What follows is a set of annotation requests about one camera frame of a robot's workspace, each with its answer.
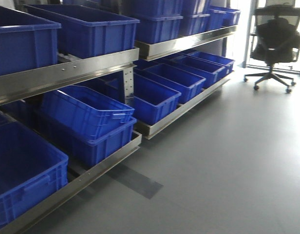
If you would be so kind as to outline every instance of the shelf rack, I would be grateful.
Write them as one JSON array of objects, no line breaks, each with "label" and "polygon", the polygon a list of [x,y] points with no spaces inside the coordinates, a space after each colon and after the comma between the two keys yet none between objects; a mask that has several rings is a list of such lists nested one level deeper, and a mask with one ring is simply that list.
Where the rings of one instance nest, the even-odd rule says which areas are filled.
[{"label": "shelf rack", "polygon": [[[152,45],[137,41],[135,43],[137,48],[132,50],[76,61],[65,61],[53,66],[0,76],[0,105],[119,71],[123,71],[123,101],[128,105],[133,105],[133,61],[139,58],[148,61],[162,58],[226,38],[233,35],[235,31],[236,26],[231,26]],[[69,180],[68,185],[0,229],[0,234],[24,233],[78,192],[104,175],[108,170],[138,150],[142,135],[147,139],[151,139],[180,116],[183,116],[194,106],[220,89],[230,78],[231,75],[228,75],[215,83],[186,104],[181,105],[176,111],[155,125],[149,126],[138,122],[136,124],[138,132],[133,133],[132,141],[96,166],[88,169],[80,163],[70,160],[68,171],[72,178]]]},{"label": "shelf rack", "polygon": [[160,120],[154,125],[148,125],[143,122],[137,122],[135,127],[138,132],[140,132],[146,139],[151,139],[154,136],[156,136],[158,133],[163,131],[165,128],[167,128],[170,124],[172,124],[174,121],[179,119],[181,116],[183,116],[185,113],[187,113],[189,110],[194,108],[196,105],[198,105],[200,102],[202,102],[204,99],[206,99],[208,96],[216,92],[218,89],[220,89],[225,83],[227,83],[231,76],[233,76],[233,73],[229,74],[225,78],[221,79],[217,83],[213,84],[209,88],[205,89],[203,92],[201,92],[199,95],[188,101],[187,103],[179,106],[174,112]]},{"label": "shelf rack", "polygon": [[152,61],[187,49],[204,45],[212,41],[226,38],[230,35],[233,35],[236,30],[237,26],[235,25],[188,37],[164,41],[157,44],[147,44],[136,41],[135,46],[140,48],[141,59]]},{"label": "shelf rack", "polygon": [[[135,48],[0,76],[0,105],[118,71],[124,71],[124,79],[132,80],[132,62],[138,55]],[[125,90],[126,97],[133,94],[133,88]]]}]

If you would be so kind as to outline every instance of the chair base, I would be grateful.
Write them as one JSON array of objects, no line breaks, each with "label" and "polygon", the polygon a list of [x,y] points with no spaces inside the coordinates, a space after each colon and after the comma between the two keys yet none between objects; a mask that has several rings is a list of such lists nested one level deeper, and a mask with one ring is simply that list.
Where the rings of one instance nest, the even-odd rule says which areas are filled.
[{"label": "chair base", "polygon": [[294,86],[296,85],[296,83],[294,82],[294,78],[291,78],[291,77],[287,77],[287,76],[284,76],[284,75],[280,75],[280,74],[274,74],[272,72],[272,68],[273,67],[270,67],[270,71],[269,72],[265,72],[265,73],[256,73],[256,74],[248,74],[248,75],[244,75],[244,81],[248,81],[248,79],[246,77],[261,77],[258,81],[255,82],[255,86],[254,86],[254,90],[259,90],[259,86],[258,84],[264,80],[267,80],[267,79],[274,79],[276,80],[277,82],[285,85],[287,88],[286,88],[286,92],[287,93],[291,93],[292,90],[290,89],[290,85],[285,83],[282,79],[289,79],[291,80],[291,85]]}]

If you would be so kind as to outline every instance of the crate handle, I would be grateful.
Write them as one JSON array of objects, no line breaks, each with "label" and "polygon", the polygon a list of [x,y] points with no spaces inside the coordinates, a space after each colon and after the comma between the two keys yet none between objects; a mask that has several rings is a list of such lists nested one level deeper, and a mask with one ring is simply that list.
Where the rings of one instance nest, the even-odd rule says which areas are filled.
[{"label": "crate handle", "polygon": [[112,119],[123,119],[125,118],[126,114],[121,113],[121,114],[112,114]]},{"label": "crate handle", "polygon": [[30,192],[33,189],[36,189],[44,184],[49,184],[49,181],[51,180],[51,178],[49,177],[49,175],[44,175],[41,179],[31,183],[29,186],[23,188],[23,191],[25,193]]}]

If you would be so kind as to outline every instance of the office chair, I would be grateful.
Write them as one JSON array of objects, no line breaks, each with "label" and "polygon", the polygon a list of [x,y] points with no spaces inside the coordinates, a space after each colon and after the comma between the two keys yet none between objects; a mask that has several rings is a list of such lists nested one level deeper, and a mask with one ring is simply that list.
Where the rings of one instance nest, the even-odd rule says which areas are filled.
[{"label": "office chair", "polygon": [[287,87],[286,92],[291,93],[290,85],[282,79],[291,80],[291,85],[296,83],[293,78],[274,74],[276,63],[296,62],[300,53],[300,34],[297,31],[300,22],[300,9],[291,6],[275,5],[255,10],[255,26],[258,42],[250,57],[264,61],[269,67],[269,72],[248,74],[246,77],[262,77],[255,82],[254,90],[258,84],[267,79],[274,79]]}]

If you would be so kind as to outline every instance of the metal upright post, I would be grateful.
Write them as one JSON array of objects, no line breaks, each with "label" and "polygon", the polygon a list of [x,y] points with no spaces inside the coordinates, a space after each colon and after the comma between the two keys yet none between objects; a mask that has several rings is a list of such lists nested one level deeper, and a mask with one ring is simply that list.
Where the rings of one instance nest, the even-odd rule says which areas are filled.
[{"label": "metal upright post", "polygon": [[124,89],[124,103],[134,105],[134,72],[133,68],[123,70],[123,89]]},{"label": "metal upright post", "polygon": [[247,65],[247,59],[248,59],[248,50],[250,47],[250,37],[251,37],[251,27],[252,27],[252,21],[253,21],[253,15],[255,12],[255,9],[258,6],[258,0],[252,0],[251,1],[251,6],[250,6],[250,16],[248,19],[248,25],[247,25],[247,37],[246,37],[246,46],[245,46],[245,54],[244,54],[244,59],[243,59],[243,68],[246,67]]}]

